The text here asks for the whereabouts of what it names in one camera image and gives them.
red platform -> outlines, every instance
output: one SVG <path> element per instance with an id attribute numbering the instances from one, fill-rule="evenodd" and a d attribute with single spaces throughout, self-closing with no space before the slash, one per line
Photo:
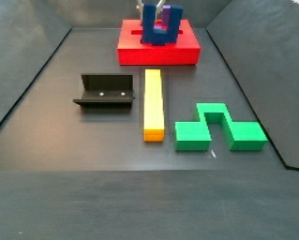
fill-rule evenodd
<path id="1" fill-rule="evenodd" d="M 118 43 L 121 65 L 196 65 L 200 59 L 201 46 L 189 20 L 182 20 L 176 44 L 152 46 L 142 44 L 140 20 L 124 20 Z"/>

